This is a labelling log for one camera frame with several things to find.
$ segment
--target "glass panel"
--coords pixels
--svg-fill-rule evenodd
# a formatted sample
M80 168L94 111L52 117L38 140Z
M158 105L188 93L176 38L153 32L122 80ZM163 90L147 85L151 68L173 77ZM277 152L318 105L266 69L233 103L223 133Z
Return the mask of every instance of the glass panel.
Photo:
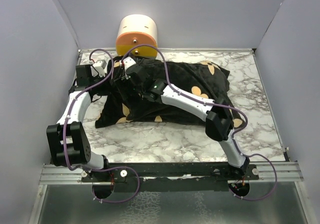
M260 197L273 183L252 183ZM114 193L113 200L128 193ZM294 182L281 182L262 201L244 201L230 192L140 192L122 204L93 201L89 185L50 185L41 224L306 224Z

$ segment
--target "black metal frame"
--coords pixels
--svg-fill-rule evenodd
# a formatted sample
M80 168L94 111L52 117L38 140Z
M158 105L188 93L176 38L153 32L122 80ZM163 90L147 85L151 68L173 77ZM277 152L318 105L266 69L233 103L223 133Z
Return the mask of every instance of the black metal frame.
M166 162L166 163L109 163L108 168L130 167L139 175L140 192L228 191L228 181L238 180L227 162ZM244 178L258 180L253 174L254 164L249 164ZM123 168L112 171L115 192L134 192L137 177L130 170L121 177ZM90 172L84 183L111 182L109 172Z

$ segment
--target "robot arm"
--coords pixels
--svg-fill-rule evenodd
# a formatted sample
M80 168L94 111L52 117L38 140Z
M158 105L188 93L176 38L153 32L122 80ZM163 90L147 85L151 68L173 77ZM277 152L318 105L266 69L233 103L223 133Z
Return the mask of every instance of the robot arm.
M51 152L52 162L56 166L67 166L63 148L63 125L68 115L71 102L85 88L101 81L105 76L107 63L99 60L95 64L79 65L76 67L76 82L69 90L69 101L67 107L55 125L46 129L46 135ZM107 159L103 155L91 151L89 140L86 136L82 122L86 111L92 102L95 94L106 96L110 89L109 83L105 82L90 91L81 94L73 105L66 127L67 154L71 165L81 165L85 170L104 169L107 166Z
M136 65L136 62L131 57L124 59L123 64L126 78L129 79L135 87L140 87L135 88L135 90L140 90L143 98L151 102L175 106L203 120L205 122L206 135L219 142L229 165L236 173L244 175L250 161L238 152L232 140L232 134L234 132L232 114L227 108L206 105L206 103L214 102L227 106L228 104L223 99L216 101L213 99L205 99L171 84L177 92L173 90L165 80L161 79L150 82L148 74L141 66ZM196 102L182 94L186 94L203 103Z

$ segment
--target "pillow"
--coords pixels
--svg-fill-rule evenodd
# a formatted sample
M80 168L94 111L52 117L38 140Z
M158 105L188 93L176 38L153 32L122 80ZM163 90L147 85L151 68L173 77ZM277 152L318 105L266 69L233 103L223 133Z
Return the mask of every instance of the pillow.
M113 80L124 75L120 67L122 56L115 57ZM132 57L136 63L144 67L145 71L154 79L166 79L164 63L160 60ZM228 76L230 72L212 61L200 63L185 63L167 61L170 82L178 88L196 96L217 100L223 98L233 107L227 92L229 91ZM234 127L240 127L244 122L236 111L231 111ZM138 93L132 93L123 99L118 89L113 86L110 90L99 119L95 122L96 128L108 127L114 124L130 122L171 122L184 125L204 125L197 116L175 106L150 102L142 99Z

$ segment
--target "floor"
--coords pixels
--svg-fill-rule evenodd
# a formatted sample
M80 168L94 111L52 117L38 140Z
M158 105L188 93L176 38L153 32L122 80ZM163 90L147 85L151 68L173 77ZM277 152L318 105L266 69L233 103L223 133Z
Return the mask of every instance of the floor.
M168 61L198 63L209 60L228 69L228 95L234 106L242 110L249 120L247 128L235 137L242 151L248 155L260 153L272 161L285 160L251 51L170 50L164 51L163 54ZM108 60L107 55L101 52L96 52L92 58ZM89 63L89 52L83 53L81 63ZM132 122L96 129L95 121L100 116L105 101L106 98L101 98L90 105L83 126L92 151L105 155L110 162L227 161L220 145L208 138L201 126ZM262 161L259 157L253 157L251 160Z

